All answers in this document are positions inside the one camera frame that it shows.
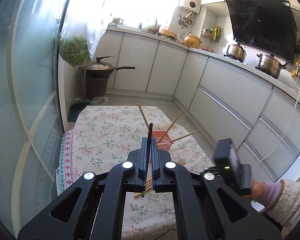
triangular cutout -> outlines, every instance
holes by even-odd
[[[247,211],[240,206],[235,200],[233,200],[226,192],[222,189],[217,190],[219,197],[223,203],[223,206],[227,212],[229,220],[234,223],[248,215]]]
[[[50,215],[65,223],[68,222],[80,193],[81,188],[76,188],[66,199],[63,200],[63,202],[51,211]]]

purple cuff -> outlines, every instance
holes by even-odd
[[[257,202],[264,205],[266,210],[269,210],[279,198],[282,183],[277,181],[276,183],[264,182],[265,190],[262,195],[256,199]]]

yellow ceramic pot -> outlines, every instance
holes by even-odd
[[[183,40],[183,45],[186,45],[190,48],[198,49],[200,48],[200,44],[202,41],[200,41],[200,38],[195,36],[193,33],[187,35],[185,39]]]

bag of green vegetables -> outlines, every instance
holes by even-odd
[[[89,4],[94,4],[91,11]],[[93,60],[97,44],[111,22],[110,13],[102,9],[104,0],[70,0],[59,36],[59,53],[74,68]]]

floral tablecloth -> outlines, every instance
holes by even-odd
[[[154,130],[165,130],[171,123],[157,107],[142,108],[148,122],[154,124]],[[172,138],[185,134],[188,131],[177,124],[169,131]],[[60,157],[64,164],[63,175],[60,174],[61,183],[67,188],[87,171],[96,174],[108,172],[113,166],[127,160],[130,151],[140,148],[143,136],[147,136],[147,127],[137,106],[87,106],[80,113],[74,129],[65,136],[68,141]],[[173,143],[169,152],[175,162],[185,159],[185,167],[191,172],[212,166],[192,136]],[[135,198],[134,193],[127,193],[122,239],[149,236],[152,239],[172,228],[175,229],[176,224],[171,193],[155,193],[151,190],[146,192],[144,198]]]

